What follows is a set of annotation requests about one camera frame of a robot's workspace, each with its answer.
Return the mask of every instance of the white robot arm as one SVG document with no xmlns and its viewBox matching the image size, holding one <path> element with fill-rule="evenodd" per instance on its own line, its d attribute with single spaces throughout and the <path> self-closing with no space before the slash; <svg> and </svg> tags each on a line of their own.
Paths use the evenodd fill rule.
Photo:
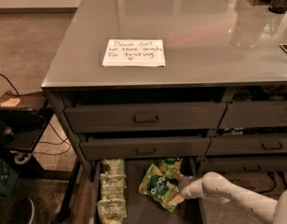
<svg viewBox="0 0 287 224">
<path fill-rule="evenodd" d="M 179 190 L 186 199 L 202 198 L 213 202 L 238 202 L 264 223 L 287 224 L 287 190 L 278 201 L 232 184 L 214 172 L 202 178 L 184 176 Z"/>
</svg>

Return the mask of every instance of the paper note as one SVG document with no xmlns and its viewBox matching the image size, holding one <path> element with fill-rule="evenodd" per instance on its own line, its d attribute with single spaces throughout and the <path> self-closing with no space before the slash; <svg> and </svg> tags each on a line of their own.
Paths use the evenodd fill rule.
<svg viewBox="0 0 287 224">
<path fill-rule="evenodd" d="M 110 39 L 103 66 L 165 66 L 162 40 Z"/>
<path fill-rule="evenodd" d="M 15 107 L 20 103 L 21 99 L 20 98 L 10 98 L 5 102 L 0 103 L 2 107 Z"/>
</svg>

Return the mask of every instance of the stainless steel countertop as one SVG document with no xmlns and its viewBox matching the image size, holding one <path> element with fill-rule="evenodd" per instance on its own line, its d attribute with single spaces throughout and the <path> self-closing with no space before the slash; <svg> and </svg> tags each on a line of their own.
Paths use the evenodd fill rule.
<svg viewBox="0 0 287 224">
<path fill-rule="evenodd" d="M 103 67 L 109 38 L 164 39 L 165 67 Z M 287 13 L 246 0 L 82 0 L 43 89 L 287 82 Z"/>
</svg>

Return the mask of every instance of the chip bag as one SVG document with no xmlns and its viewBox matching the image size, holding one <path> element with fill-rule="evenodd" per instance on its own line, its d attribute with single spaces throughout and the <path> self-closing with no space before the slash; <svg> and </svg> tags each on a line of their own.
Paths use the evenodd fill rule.
<svg viewBox="0 0 287 224">
<path fill-rule="evenodd" d="M 101 224 L 122 224 L 126 214 L 126 201 L 123 199 L 100 200 L 97 202 Z"/>
<path fill-rule="evenodd" d="M 173 212 L 176 205 L 184 200 L 184 197 L 179 194 L 177 186 L 171 184 L 155 164 L 152 164 L 146 172 L 138 191 L 142 195 L 153 197 L 170 212 Z"/>
<path fill-rule="evenodd" d="M 100 174 L 101 199 L 124 198 L 125 175 Z"/>
<path fill-rule="evenodd" d="M 183 176 L 180 173 L 182 158 L 165 158 L 160 159 L 158 168 L 168 179 L 177 179 L 180 180 Z"/>
<path fill-rule="evenodd" d="M 106 175 L 124 175 L 125 161 L 122 159 L 102 160 L 102 169 Z"/>
</svg>

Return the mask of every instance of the electrical cord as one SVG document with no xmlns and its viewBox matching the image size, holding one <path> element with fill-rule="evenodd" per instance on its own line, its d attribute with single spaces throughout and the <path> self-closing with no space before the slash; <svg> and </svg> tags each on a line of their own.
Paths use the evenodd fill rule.
<svg viewBox="0 0 287 224">
<path fill-rule="evenodd" d="M 268 176 L 272 179 L 274 185 L 273 185 L 273 188 L 272 189 L 268 189 L 268 190 L 263 190 L 263 191 L 260 191 L 258 193 L 260 194 L 263 194 L 263 193 L 267 193 L 267 192 L 270 192 L 270 191 L 273 191 L 276 187 L 276 180 L 275 180 L 275 176 L 274 176 L 274 173 L 273 172 L 266 172 L 268 174 Z"/>
<path fill-rule="evenodd" d="M 287 189 L 287 182 L 285 180 L 284 172 L 278 172 L 278 175 L 282 179 L 285 189 Z"/>
<path fill-rule="evenodd" d="M 7 77 L 5 77 L 1 73 L 0 73 L 0 76 L 6 79 L 6 81 L 11 85 L 11 87 L 14 89 L 14 91 L 17 93 L 17 95 L 20 95 L 19 92 L 17 91 L 17 89 L 15 88 L 15 86 L 13 86 L 12 82 Z"/>
<path fill-rule="evenodd" d="M 61 154 L 64 154 L 64 153 L 69 152 L 69 150 L 70 150 L 71 147 L 72 147 L 70 143 L 66 142 L 66 141 L 68 140 L 68 138 L 62 139 L 62 138 L 60 137 L 60 135 L 58 134 L 58 132 L 56 131 L 56 129 L 55 129 L 51 124 L 49 124 L 49 126 L 51 127 L 51 129 L 53 130 L 53 132 L 61 139 L 61 142 L 60 142 L 60 143 L 39 142 L 39 143 L 45 143 L 45 144 L 49 144 L 49 145 L 53 145 L 53 146 L 59 146 L 59 147 L 60 147 L 60 145 L 62 145 L 62 144 L 66 144 L 66 145 L 68 145 L 69 147 L 67 148 L 67 150 L 65 150 L 65 151 L 63 151 L 63 152 L 60 152 L 60 153 L 49 153 L 49 152 L 53 149 L 53 147 L 50 148 L 50 149 L 49 149 L 48 151 L 46 151 L 46 152 L 34 152 L 34 154 L 39 154 L 39 156 L 36 157 L 36 159 L 42 157 L 43 155 L 50 155 L 50 156 L 61 155 Z"/>
</svg>

